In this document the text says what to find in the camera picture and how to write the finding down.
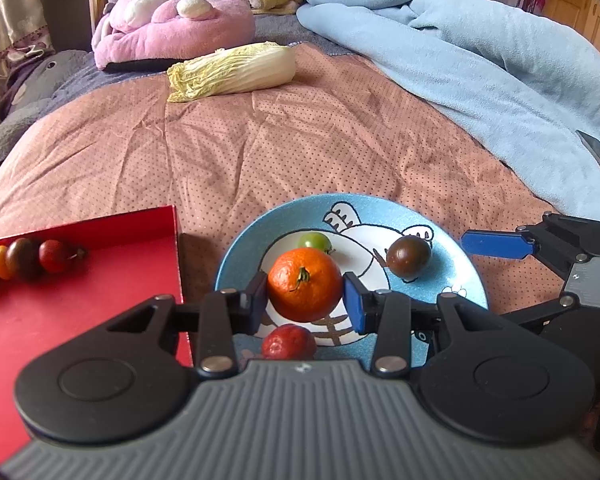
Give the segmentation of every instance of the red tomato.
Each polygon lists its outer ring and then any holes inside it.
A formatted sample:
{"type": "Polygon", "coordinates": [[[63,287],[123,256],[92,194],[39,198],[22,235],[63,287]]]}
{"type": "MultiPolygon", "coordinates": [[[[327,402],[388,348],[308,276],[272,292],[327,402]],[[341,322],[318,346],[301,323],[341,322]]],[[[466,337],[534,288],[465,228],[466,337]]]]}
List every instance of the red tomato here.
{"type": "Polygon", "coordinates": [[[314,358],[316,349],[314,335],[294,324],[279,326],[262,341],[265,359],[307,361],[314,358]]]}
{"type": "Polygon", "coordinates": [[[66,244],[58,240],[47,240],[38,251],[40,265],[46,272],[65,272],[71,266],[71,259],[75,255],[66,244]]]}

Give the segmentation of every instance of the cartoon drawing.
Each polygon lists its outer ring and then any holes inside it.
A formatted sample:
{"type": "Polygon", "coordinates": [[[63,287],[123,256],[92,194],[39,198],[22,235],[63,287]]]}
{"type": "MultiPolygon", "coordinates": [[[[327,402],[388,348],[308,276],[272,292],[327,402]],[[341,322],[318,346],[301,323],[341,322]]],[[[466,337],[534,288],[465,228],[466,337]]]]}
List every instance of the cartoon drawing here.
{"type": "Polygon", "coordinates": [[[457,285],[454,286],[446,286],[445,288],[443,288],[440,292],[454,292],[456,293],[458,296],[462,296],[463,298],[466,298],[466,290],[464,290],[464,288],[460,288],[457,285]]]}
{"type": "MultiPolygon", "coordinates": [[[[390,288],[390,282],[384,270],[384,259],[388,248],[398,238],[403,235],[415,235],[433,245],[433,229],[430,226],[414,225],[398,231],[391,227],[363,224],[354,207],[347,202],[335,203],[327,211],[323,221],[333,229],[333,231],[320,231],[329,237],[334,249],[331,256],[340,267],[341,272],[354,272],[368,290],[390,288]]],[[[316,229],[287,233],[277,239],[264,254],[260,268],[268,271],[280,254],[298,246],[300,237],[307,231],[316,231],[316,229]]],[[[277,326],[290,322],[280,316],[269,303],[263,324],[256,336],[264,338],[277,326]]],[[[344,345],[365,337],[358,335],[352,329],[342,300],[329,316],[312,323],[296,324],[310,330],[319,346],[344,345]]]]}

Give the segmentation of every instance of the light blue blanket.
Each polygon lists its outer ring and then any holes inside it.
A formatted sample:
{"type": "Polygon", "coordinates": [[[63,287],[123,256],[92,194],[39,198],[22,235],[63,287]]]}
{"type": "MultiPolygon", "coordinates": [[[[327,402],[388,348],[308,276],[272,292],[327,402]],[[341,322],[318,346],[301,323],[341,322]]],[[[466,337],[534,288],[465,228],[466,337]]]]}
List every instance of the light blue blanket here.
{"type": "Polygon", "coordinates": [[[491,0],[307,0],[309,30],[371,59],[564,214],[600,220],[600,54],[568,27],[491,0]]]}

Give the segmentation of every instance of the red tray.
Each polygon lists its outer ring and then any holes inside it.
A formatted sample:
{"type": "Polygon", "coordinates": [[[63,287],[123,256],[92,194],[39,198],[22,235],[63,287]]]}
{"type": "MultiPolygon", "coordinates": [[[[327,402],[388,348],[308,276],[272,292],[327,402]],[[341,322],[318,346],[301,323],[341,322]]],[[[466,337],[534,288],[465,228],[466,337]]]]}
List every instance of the red tray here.
{"type": "MultiPolygon", "coordinates": [[[[0,282],[0,463],[29,441],[13,402],[18,372],[33,358],[155,294],[182,301],[173,206],[96,218],[21,236],[87,249],[68,272],[35,283],[0,282]]],[[[191,364],[181,334],[178,360],[191,364]]]]}

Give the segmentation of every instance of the gray gripper base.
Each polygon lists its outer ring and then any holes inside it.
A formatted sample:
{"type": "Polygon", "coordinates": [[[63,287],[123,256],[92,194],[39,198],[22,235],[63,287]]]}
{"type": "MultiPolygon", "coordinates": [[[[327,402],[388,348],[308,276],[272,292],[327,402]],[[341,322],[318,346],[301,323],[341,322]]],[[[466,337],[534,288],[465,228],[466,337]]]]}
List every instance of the gray gripper base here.
{"type": "Polygon", "coordinates": [[[410,387],[356,361],[252,361],[207,381],[167,425],[100,449],[36,441],[5,462],[13,480],[593,480],[600,462],[565,438],[487,446],[448,430],[410,387]]]}
{"type": "Polygon", "coordinates": [[[575,294],[581,304],[600,308],[600,257],[573,264],[564,291],[575,294]]]}

